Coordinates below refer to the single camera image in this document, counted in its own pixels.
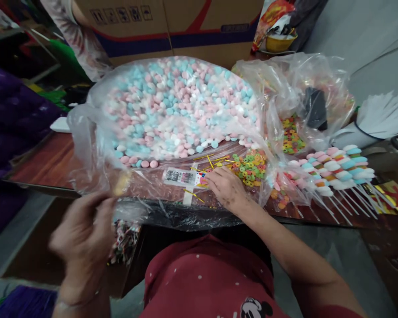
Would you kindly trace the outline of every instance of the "sleeve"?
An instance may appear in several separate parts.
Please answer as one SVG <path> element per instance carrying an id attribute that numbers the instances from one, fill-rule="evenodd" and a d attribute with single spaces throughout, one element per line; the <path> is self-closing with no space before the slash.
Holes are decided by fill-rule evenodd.
<path id="1" fill-rule="evenodd" d="M 316 318 L 363 318 L 354 311 L 341 306 L 324 306 L 317 311 Z"/>
<path id="2" fill-rule="evenodd" d="M 87 76 L 97 82 L 112 70 L 109 58 L 93 30 L 72 21 L 71 12 L 68 12 L 62 1 L 65 0 L 41 0 L 41 3 L 74 51 Z"/>

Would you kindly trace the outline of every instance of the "yellow bowl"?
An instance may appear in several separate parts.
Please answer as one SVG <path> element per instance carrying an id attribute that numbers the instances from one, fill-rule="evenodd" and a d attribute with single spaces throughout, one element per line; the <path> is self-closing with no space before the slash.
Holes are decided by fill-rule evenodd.
<path id="1" fill-rule="evenodd" d="M 290 39 L 276 39 L 272 38 L 271 35 L 267 35 L 267 39 L 265 41 L 265 47 L 268 52 L 271 53 L 280 53 L 287 51 L 289 46 L 291 46 L 292 42 L 298 37 L 295 33 L 295 36 Z"/>

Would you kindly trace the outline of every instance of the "red shirt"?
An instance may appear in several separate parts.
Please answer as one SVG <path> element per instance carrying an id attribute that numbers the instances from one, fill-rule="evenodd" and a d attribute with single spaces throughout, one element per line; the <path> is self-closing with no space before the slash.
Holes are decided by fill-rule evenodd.
<path id="1" fill-rule="evenodd" d="M 142 318 L 286 318 L 274 301 L 273 276 L 251 251 L 212 235 L 168 246 L 150 262 Z M 315 317 L 360 318 L 325 306 Z"/>

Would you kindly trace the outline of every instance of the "woman's right hand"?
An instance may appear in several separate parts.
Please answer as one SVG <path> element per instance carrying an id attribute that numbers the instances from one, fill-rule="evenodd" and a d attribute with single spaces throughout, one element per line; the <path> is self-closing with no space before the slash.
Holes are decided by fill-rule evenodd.
<path id="1" fill-rule="evenodd" d="M 205 178 L 218 201 L 239 218 L 241 211 L 244 211 L 249 204 L 253 204 L 252 199 L 243 187 L 242 181 L 229 168 L 215 168 L 214 171 L 207 173 Z"/>

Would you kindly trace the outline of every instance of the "hand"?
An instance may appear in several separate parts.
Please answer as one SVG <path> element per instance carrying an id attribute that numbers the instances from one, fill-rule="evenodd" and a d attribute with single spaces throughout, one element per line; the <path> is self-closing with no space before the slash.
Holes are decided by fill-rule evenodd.
<path id="1" fill-rule="evenodd" d="M 64 290 L 68 303 L 88 299 L 99 288 L 115 240 L 115 201 L 108 193 L 92 193 L 75 200 L 52 234 L 49 247 L 66 262 L 61 294 Z"/>
<path id="2" fill-rule="evenodd" d="M 214 171 L 207 173 L 205 178 L 218 201 L 236 216 L 239 217 L 245 205 L 252 202 L 245 192 L 242 181 L 229 168 L 215 168 Z"/>

